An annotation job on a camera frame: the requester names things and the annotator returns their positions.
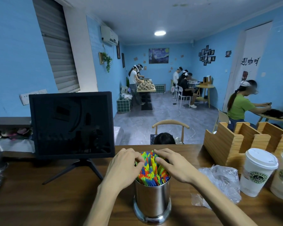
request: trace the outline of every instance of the photo frame collage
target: photo frame collage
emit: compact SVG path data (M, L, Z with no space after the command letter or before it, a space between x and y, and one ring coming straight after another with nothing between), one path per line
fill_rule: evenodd
M207 45L199 53L199 61L203 62L204 66L206 66L207 64L210 64L211 62L215 62L216 56L210 56L214 54L215 54L215 50L209 49Z

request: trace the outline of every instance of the green shirt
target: green shirt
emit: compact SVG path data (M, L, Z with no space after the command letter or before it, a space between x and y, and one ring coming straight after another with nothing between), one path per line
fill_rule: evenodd
M233 106L228 111L227 115L229 118L233 120L244 120L245 111L251 110L255 108L255 105L249 101L249 99L245 98L241 94L237 94Z

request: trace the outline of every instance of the rolling shutter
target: rolling shutter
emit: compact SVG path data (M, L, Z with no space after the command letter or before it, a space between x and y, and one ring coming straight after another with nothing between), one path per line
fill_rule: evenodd
M59 93L80 90L63 7L54 0L33 0Z

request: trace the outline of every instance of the wall socket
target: wall socket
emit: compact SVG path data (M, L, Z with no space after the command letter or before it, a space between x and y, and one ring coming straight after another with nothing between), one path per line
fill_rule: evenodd
M47 90L46 89L42 89L42 90L38 90L38 91L34 91L34 92L30 92L30 93L24 93L24 94L20 94L20 100L22 102L23 105L28 105L29 104L29 96L30 94L46 94Z

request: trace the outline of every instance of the air conditioner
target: air conditioner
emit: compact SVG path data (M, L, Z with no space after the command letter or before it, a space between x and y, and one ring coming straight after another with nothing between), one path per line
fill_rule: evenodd
M108 26L101 26L102 41L111 45L117 45L119 38L114 31L111 30Z

